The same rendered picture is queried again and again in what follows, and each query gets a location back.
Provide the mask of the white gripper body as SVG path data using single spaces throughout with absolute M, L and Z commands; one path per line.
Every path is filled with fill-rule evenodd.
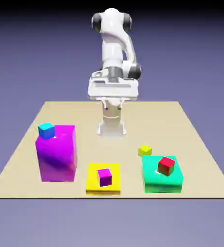
M 124 98 L 135 100 L 138 97 L 138 81 L 135 79 L 118 78 L 118 82 L 110 82 L 108 77 L 91 77 L 88 96 L 100 98 Z

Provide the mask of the large magenta box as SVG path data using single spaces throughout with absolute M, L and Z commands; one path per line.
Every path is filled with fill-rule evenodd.
M 38 136 L 35 146 L 43 182 L 73 182 L 77 168 L 77 143 L 74 125 L 54 125 L 55 136 Z

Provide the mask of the small cyan cube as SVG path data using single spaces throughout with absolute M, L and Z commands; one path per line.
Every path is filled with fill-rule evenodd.
M 55 136 L 54 125 L 51 123 L 43 123 L 38 126 L 39 136 L 44 140 L 53 138 Z

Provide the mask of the large green box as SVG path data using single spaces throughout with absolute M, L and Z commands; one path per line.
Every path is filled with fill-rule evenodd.
M 174 170 L 166 176 L 158 172 L 158 162 L 164 155 L 142 156 L 142 176 L 145 193 L 180 193 L 183 185 L 183 174 L 174 155 L 166 155 L 175 161 Z

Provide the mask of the small magenta cube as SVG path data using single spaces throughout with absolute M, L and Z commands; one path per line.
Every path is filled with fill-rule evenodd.
M 100 187 L 109 186 L 112 184 L 112 174 L 109 168 L 98 169 L 97 174 Z

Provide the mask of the small red cube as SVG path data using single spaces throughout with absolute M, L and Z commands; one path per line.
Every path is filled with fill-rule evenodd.
M 166 156 L 161 158 L 158 162 L 158 172 L 164 174 L 165 176 L 169 176 L 175 167 L 175 161 Z

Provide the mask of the large yellow box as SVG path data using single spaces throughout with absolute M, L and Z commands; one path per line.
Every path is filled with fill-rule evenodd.
M 91 195 L 120 195 L 119 163 L 89 163 L 86 193 Z

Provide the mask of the small yellow cube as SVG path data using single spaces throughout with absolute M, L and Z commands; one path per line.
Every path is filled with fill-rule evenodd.
M 138 155 L 140 157 L 152 155 L 152 148 L 148 145 L 142 145 L 138 148 Z

